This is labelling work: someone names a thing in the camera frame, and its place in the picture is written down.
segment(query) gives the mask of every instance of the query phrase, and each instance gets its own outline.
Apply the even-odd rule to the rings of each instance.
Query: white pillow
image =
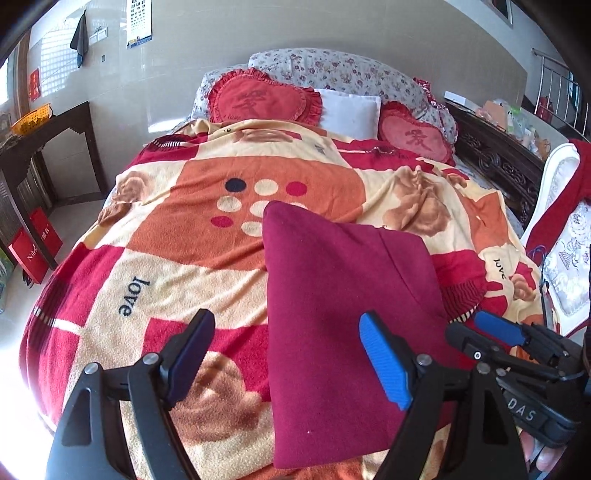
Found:
[[[322,97],[320,128],[357,140],[378,138],[379,109],[382,105],[380,97],[314,90]]]

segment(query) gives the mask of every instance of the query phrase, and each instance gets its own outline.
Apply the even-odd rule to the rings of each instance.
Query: patterned blanket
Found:
[[[211,310],[210,352],[171,412],[204,480],[280,473],[270,466],[266,357],[262,213],[270,200],[420,235],[449,320],[466,320],[478,305],[515,322],[541,318],[540,275],[508,225],[500,192],[384,142],[286,122],[197,120],[148,145],[116,184],[31,314],[22,373],[41,412],[57,423],[87,363],[133,364],[159,351],[199,308]],[[122,412],[136,472],[148,480],[128,403]],[[438,435],[426,478],[444,445],[445,432]],[[372,478],[382,458],[283,473],[359,480]]]

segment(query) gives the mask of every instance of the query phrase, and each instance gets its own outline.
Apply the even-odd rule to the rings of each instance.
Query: red poster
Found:
[[[29,98],[32,102],[37,100],[41,96],[41,80],[39,77],[39,69],[31,73],[31,79],[29,81]]]

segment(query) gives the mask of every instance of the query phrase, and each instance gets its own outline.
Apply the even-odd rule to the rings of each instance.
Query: screw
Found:
[[[476,366],[476,370],[478,373],[482,375],[488,375],[491,372],[491,366],[489,364],[483,364],[482,362],[480,362]]]
[[[422,367],[428,367],[433,363],[433,358],[426,353],[420,353],[417,355],[417,363]]]
[[[99,364],[92,362],[91,364],[88,364],[84,367],[84,373],[86,375],[92,375],[94,373],[96,373],[96,371],[99,369]]]
[[[160,356],[157,353],[146,353],[144,355],[144,357],[142,358],[142,362],[145,363],[146,365],[154,365],[158,359],[160,358]]]

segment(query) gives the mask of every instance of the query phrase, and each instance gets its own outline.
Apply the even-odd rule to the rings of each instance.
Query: calendar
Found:
[[[127,48],[152,40],[152,0],[127,0]]]

